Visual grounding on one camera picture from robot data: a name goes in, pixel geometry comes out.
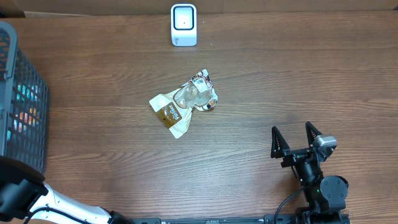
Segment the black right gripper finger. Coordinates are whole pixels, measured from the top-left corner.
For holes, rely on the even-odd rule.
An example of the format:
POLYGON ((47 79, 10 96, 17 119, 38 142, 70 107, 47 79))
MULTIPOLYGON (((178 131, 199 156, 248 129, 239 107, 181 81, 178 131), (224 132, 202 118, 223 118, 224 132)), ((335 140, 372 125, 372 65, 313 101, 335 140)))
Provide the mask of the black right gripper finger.
POLYGON ((307 133, 308 146, 312 147, 315 138, 319 135, 322 135, 322 133, 309 121, 305 123, 305 129, 307 133))
POLYGON ((272 146, 271 146, 271 158, 277 159, 284 157, 287 152, 290 151, 290 147, 281 135, 279 129, 276 126, 272 127, 272 146))

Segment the beige brown snack bag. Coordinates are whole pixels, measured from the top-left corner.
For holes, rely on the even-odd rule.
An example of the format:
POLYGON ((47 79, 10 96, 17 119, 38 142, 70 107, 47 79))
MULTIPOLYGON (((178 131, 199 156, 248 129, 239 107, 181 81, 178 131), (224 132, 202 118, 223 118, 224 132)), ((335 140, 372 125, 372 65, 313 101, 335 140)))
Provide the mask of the beige brown snack bag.
POLYGON ((206 69, 191 77, 180 88, 149 100, 157 117, 174 138, 189 129, 193 110, 208 111, 216 106, 218 95, 206 69))

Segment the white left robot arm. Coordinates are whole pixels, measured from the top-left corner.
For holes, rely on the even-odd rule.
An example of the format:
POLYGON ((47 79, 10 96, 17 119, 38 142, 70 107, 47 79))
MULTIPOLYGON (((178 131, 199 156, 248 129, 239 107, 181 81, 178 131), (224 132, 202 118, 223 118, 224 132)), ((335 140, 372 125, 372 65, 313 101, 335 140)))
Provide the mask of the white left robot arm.
POLYGON ((54 223, 132 223, 118 212, 80 203, 55 191, 27 164, 1 157, 1 221, 46 220, 54 223))

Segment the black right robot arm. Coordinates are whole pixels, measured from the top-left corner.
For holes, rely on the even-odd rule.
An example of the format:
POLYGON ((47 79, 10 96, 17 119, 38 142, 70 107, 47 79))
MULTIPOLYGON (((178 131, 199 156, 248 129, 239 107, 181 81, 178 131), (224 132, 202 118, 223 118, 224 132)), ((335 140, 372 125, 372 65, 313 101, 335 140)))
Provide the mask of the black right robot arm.
POLYGON ((289 167, 300 188, 289 195, 275 214, 265 215, 265 223, 349 223, 349 216, 342 214, 346 208, 348 181, 338 175, 324 176, 320 164, 335 151, 337 140, 322 134, 311 122, 305 123, 308 147, 292 150, 277 127, 272 127, 271 158, 282 159, 281 167, 289 167), (304 194, 307 205, 294 214, 281 215, 283 206, 292 198, 304 194))

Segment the white barcode scanner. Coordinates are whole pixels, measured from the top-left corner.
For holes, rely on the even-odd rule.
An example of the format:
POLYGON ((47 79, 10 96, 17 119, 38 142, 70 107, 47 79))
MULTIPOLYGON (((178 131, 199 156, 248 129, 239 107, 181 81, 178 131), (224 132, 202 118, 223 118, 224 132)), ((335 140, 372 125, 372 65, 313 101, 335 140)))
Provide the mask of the white barcode scanner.
POLYGON ((197 9, 193 4, 174 4, 170 9, 170 35, 176 47, 197 44, 197 9))

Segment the black mesh basket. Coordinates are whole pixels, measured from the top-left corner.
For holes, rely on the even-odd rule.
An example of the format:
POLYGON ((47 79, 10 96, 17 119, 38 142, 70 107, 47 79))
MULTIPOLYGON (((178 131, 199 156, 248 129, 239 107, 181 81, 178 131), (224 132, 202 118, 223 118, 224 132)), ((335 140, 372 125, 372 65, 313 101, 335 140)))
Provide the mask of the black mesh basket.
POLYGON ((46 170, 50 90, 1 22, 1 155, 46 170))

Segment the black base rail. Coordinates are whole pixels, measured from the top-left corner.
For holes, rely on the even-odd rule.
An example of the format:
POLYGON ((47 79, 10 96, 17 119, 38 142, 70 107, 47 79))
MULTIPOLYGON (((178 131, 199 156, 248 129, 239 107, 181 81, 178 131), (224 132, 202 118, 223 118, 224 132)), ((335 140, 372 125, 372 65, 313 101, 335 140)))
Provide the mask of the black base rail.
POLYGON ((134 224, 274 224, 274 215, 263 217, 235 217, 235 218, 186 218, 186 219, 160 219, 160 218, 132 218, 134 224))

